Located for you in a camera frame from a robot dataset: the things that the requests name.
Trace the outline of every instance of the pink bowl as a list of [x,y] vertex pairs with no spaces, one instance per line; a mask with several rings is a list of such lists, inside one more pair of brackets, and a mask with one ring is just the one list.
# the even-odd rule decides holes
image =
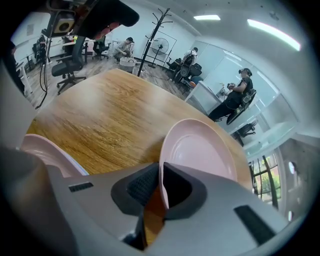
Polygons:
[[163,185],[164,162],[237,181],[235,163],[227,145],[209,125],[199,120],[177,122],[164,139],[159,175],[162,200],[168,209],[168,195]]
[[20,149],[36,155],[46,165],[58,167],[65,178],[89,175],[70,155],[40,135],[26,134]]

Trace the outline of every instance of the floor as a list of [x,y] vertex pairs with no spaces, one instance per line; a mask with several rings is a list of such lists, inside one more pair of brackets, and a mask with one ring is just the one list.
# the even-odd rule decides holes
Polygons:
[[[40,107],[38,111],[40,111],[41,108],[48,105],[55,97],[58,96],[59,89],[57,88],[57,83],[62,81],[63,78],[62,76],[54,77],[51,75],[51,69],[57,63],[57,59],[58,58],[52,58],[51,59],[52,64],[49,64],[46,67],[46,77],[47,77],[47,84],[48,84],[47,96],[42,104],[42,107]],[[135,66],[133,70],[134,75],[138,74],[139,67],[140,67],[139,64]],[[88,57],[87,64],[83,67],[83,69],[78,72],[75,72],[74,74],[76,77],[85,76],[89,78],[101,72],[105,72],[105,71],[116,69],[116,68],[119,68],[119,64],[115,63],[115,59],[113,57],[109,59],[103,58],[102,60],[99,60],[98,58],[92,59],[91,57]],[[38,65],[34,70],[32,70],[27,74],[28,81],[31,85],[33,93],[26,93],[26,98],[31,102],[31,104],[34,107],[38,106],[41,103],[43,97],[45,96],[45,92],[41,89],[41,86],[40,86],[40,71],[41,71],[41,66]],[[42,70],[42,75],[41,75],[42,87],[44,87],[43,72],[44,70]],[[180,87],[179,85],[169,81],[168,79],[169,79],[169,76],[171,76],[171,74],[172,73],[170,71],[166,73],[166,70],[162,70],[162,68],[159,66],[156,66],[156,68],[151,68],[148,66],[148,63],[145,63],[143,65],[143,69],[140,74],[140,77],[156,86],[161,87],[162,89],[170,92],[171,94],[177,96],[178,98],[185,100],[186,97],[189,95],[189,92],[186,91],[185,93],[183,93],[185,88],[184,86]],[[70,86],[71,84],[67,85],[63,91],[70,88]],[[193,98],[191,98],[188,101],[188,103],[190,103],[199,111],[205,113],[202,107],[199,105],[199,103]]]

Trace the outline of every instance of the gray device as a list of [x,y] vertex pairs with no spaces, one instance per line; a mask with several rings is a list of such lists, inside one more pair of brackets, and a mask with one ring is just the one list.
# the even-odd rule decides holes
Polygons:
[[12,210],[60,255],[232,256],[258,248],[287,225],[237,182],[164,163],[169,209],[146,247],[143,214],[159,184],[158,163],[64,178],[25,152],[2,148],[0,158]]

